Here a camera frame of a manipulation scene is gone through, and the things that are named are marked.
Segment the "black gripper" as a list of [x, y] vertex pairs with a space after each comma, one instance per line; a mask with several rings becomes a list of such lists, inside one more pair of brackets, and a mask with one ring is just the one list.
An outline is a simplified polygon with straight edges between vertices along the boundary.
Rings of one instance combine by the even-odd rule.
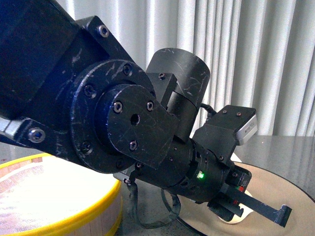
[[[242, 217], [244, 204], [272, 222], [285, 227], [292, 209], [282, 205], [280, 209], [245, 194], [252, 178], [250, 171], [237, 167], [232, 161], [227, 164], [219, 161], [215, 155], [199, 145], [193, 146], [194, 156], [188, 172], [187, 198], [197, 204], [207, 203], [207, 207], [224, 221], [231, 221], [234, 216]], [[231, 197], [222, 188], [231, 186]]]

